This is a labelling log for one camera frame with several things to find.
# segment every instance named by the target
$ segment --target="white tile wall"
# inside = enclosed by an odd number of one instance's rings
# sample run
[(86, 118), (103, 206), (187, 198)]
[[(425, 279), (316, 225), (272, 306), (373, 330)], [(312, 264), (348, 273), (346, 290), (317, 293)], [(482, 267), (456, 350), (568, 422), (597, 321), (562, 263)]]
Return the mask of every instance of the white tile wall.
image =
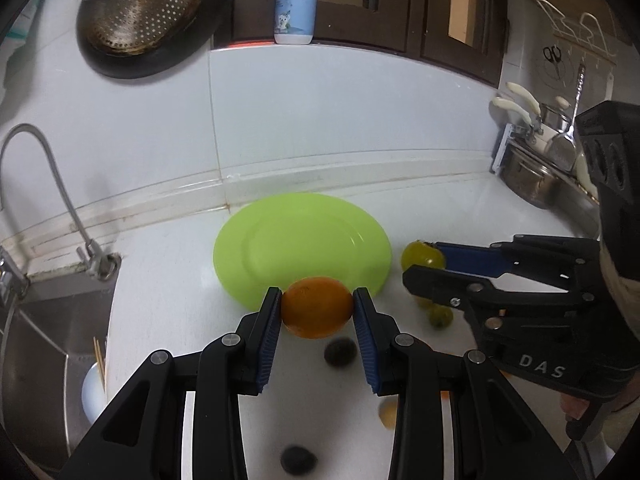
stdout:
[[(161, 75), (109, 80), (78, 52), (77, 10), (77, 0), (45, 0), (8, 71), (0, 135), (21, 121), (41, 127), (78, 206), (218, 165), (232, 175), (252, 164), (278, 171), (292, 160), (306, 168), (318, 156), (348, 163), (390, 150), (486, 154), (509, 119), (489, 104), (495, 89), (482, 83), (334, 46), (204, 47)], [(539, 74), (542, 46), (550, 41), (545, 16), (530, 0), (509, 0), (509, 18), (500, 89), (514, 80), (549, 101), (562, 92)], [(634, 77), (640, 57), (623, 46), (619, 60), (614, 98), (640, 103)], [(586, 102), (597, 102), (598, 78), (590, 68)], [(9, 224), (0, 222), (2, 238), (64, 211), (44, 156), (27, 136), (10, 146), (2, 181)]]
[[(79, 53), (77, 1), (44, 0), (30, 44), (12, 60), (20, 66), (5, 82), (0, 136), (20, 122), (39, 127), (76, 206), (216, 170), (207, 47), (161, 75), (110, 80)], [(28, 134), (9, 145), (2, 185), (8, 219), (2, 238), (65, 210), (44, 154)]]
[(335, 46), (210, 54), (221, 168), (375, 150), (490, 152), (495, 89), (426, 63)]
[[(574, 102), (575, 77), (577, 67), (584, 55), (580, 48), (572, 48), (552, 35), (550, 22), (545, 13), (532, 0), (509, 0), (508, 17), (511, 25), (510, 40), (504, 57), (502, 77), (499, 89), (506, 90), (507, 81), (517, 82), (527, 89), (541, 102), (555, 105), (554, 98), (561, 95), (570, 103)], [(640, 56), (634, 47), (628, 46), (615, 38), (607, 37), (608, 47), (617, 52), (616, 67), (613, 68), (615, 84), (613, 99), (640, 104)], [(557, 44), (562, 48), (562, 56), (568, 76), (564, 82), (553, 81), (547, 73), (554, 74), (554, 69), (543, 57), (544, 46)], [(610, 65), (598, 62), (587, 55), (586, 79), (578, 112), (587, 110), (604, 100), (606, 81)]]

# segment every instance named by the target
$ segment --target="green plate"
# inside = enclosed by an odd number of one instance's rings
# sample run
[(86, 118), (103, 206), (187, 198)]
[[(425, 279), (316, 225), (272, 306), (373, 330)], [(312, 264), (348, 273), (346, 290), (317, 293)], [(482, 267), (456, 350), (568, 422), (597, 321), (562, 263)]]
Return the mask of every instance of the green plate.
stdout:
[(357, 206), (316, 193), (258, 200), (233, 215), (213, 249), (225, 290), (258, 310), (267, 289), (286, 290), (311, 276), (340, 280), (373, 296), (385, 283), (391, 245), (380, 224)]

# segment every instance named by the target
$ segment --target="cabinet door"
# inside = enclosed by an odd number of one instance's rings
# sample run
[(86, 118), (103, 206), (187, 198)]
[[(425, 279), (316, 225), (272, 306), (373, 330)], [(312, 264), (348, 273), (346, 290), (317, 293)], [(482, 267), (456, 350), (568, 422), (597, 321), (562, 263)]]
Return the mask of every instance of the cabinet door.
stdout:
[[(274, 0), (234, 0), (231, 41), (273, 37)], [(409, 0), (318, 0), (317, 40), (405, 51)]]
[(421, 56), (500, 82), (507, 0), (426, 0)]
[(409, 0), (318, 0), (315, 37), (404, 52), (408, 10)]

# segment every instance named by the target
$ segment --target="bottle label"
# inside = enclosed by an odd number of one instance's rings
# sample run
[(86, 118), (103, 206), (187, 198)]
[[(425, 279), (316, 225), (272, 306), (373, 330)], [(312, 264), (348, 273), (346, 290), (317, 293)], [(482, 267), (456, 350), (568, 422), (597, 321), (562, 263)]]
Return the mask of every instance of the bottle label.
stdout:
[(316, 21), (316, 0), (276, 0), (274, 34), (312, 36)]

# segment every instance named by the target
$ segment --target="scissors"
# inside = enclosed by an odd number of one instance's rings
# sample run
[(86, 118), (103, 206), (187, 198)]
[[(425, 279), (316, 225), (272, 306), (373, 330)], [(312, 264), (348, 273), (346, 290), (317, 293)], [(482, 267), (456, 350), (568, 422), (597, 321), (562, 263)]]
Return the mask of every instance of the scissors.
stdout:
[(558, 68), (558, 63), (562, 61), (562, 50), (559, 47), (552, 45), (546, 46), (542, 49), (542, 54), (544, 54), (545, 59), (552, 63), (556, 69), (556, 76), (558, 76), (558, 81), (560, 81), (560, 70)]

